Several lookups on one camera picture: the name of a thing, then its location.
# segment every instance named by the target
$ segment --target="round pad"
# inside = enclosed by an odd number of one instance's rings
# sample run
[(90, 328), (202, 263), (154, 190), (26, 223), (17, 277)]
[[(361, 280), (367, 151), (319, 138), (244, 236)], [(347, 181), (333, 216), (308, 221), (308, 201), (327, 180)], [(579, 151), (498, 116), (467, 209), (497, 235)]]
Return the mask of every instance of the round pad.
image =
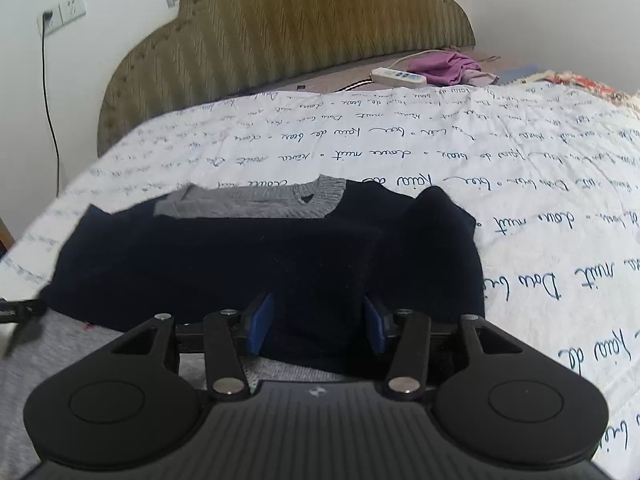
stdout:
[(591, 457), (608, 410), (597, 388), (546, 358), (479, 358), (443, 383), (441, 427), (462, 449), (492, 462), (554, 468)]
[(509, 381), (491, 390), (489, 404), (496, 413), (515, 422), (544, 422), (560, 413), (564, 401), (546, 384)]
[(179, 446), (199, 414), (196, 391), (183, 378), (146, 358), (108, 354), (38, 386), (24, 425), (43, 459), (120, 469)]
[(71, 412), (85, 422), (115, 424), (135, 416), (145, 403), (142, 390), (120, 381), (83, 386), (71, 397)]

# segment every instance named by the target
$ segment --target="light switch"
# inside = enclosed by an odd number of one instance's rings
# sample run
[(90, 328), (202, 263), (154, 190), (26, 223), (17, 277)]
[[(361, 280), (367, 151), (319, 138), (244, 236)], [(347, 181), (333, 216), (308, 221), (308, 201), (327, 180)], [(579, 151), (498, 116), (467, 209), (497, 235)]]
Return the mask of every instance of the light switch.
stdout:
[(84, 0), (61, 0), (60, 14), (62, 15), (62, 23), (65, 25), (84, 16), (86, 14)]

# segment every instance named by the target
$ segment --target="gray fabric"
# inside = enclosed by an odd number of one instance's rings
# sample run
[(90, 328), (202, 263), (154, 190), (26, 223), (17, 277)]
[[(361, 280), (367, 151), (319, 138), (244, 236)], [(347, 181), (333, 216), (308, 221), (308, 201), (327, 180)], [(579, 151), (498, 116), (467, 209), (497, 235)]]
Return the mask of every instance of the gray fabric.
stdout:
[[(14, 480), (38, 463), (22, 423), (22, 409), (31, 391), (44, 379), (112, 341), (120, 332), (90, 326), (49, 311), (20, 333), (10, 354), (0, 360), (0, 479)], [(345, 377), (261, 357), (242, 359), (247, 380), (339, 381)], [(205, 387), (204, 357), (180, 357), (180, 376), (195, 388)]]
[[(328, 176), (281, 187), (207, 190), (187, 186), (157, 202), (155, 213), (174, 218), (322, 218), (338, 205), (345, 187), (344, 179)], [(0, 360), (0, 480), (20, 478), (38, 462), (22, 424), (22, 409), (29, 393), (44, 379), (119, 335), (53, 311), (17, 335), (13, 349)], [(252, 390), (258, 380), (319, 382), (345, 378), (260, 357), (243, 358), (242, 366)], [(203, 356), (181, 356), (180, 375), (195, 388), (204, 388)]]
[(347, 181), (320, 175), (293, 186), (203, 189), (193, 184), (156, 203), (173, 218), (323, 218), (342, 199)]

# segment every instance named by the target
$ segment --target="sweater sleeve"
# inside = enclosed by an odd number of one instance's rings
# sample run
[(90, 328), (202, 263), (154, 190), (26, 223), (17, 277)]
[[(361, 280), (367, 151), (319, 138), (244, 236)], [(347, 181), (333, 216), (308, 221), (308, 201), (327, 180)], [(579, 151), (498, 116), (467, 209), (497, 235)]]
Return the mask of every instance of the sweater sleeve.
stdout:
[(484, 317), (475, 227), (476, 219), (443, 190), (427, 188), (377, 244), (368, 291), (391, 310), (411, 308), (435, 322)]

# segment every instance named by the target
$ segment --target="power cord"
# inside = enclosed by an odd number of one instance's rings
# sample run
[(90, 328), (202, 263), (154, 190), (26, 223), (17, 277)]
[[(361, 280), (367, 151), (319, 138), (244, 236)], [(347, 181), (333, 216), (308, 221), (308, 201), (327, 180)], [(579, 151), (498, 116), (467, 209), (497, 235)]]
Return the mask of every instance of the power cord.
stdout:
[(42, 95), (44, 96), (44, 109), (47, 111), (47, 121), (49, 121), (49, 129), (51, 130), (51, 137), (53, 138), (53, 145), (56, 149), (56, 198), (60, 195), (60, 152), (58, 151), (58, 140), (56, 134), (53, 131), (53, 124), (51, 124), (51, 115), (49, 113), (49, 102), (47, 101), (47, 80), (44, 64), (44, 31), (46, 30), (47, 23), (51, 21), (53, 12), (46, 10), (42, 13)]
[(446, 52), (445, 50), (439, 50), (437, 48), (434, 48), (432, 50), (423, 50), (422, 52), (414, 52), (413, 54), (409, 54), (408, 56), (404, 56), (401, 57), (400, 59), (396, 59), (392, 64), (390, 64), (387, 68), (393, 68), (395, 67), (398, 63), (400, 63), (401, 61), (404, 61), (405, 59), (409, 59), (411, 57), (415, 57), (415, 56), (421, 56), (422, 54), (428, 54), (430, 52)]

